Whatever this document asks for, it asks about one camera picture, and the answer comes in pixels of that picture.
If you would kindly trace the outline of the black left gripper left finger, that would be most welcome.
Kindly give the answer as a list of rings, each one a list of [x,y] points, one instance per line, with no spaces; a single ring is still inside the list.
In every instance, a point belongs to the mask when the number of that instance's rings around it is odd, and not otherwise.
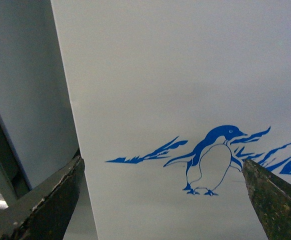
[[[81,156],[0,213],[0,240],[61,240],[76,208],[85,163]]]

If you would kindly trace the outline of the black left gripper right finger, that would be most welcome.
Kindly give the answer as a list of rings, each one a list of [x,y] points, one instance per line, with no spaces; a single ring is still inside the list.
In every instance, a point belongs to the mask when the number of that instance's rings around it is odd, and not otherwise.
[[[252,160],[242,174],[250,202],[269,240],[291,240],[291,184]]]

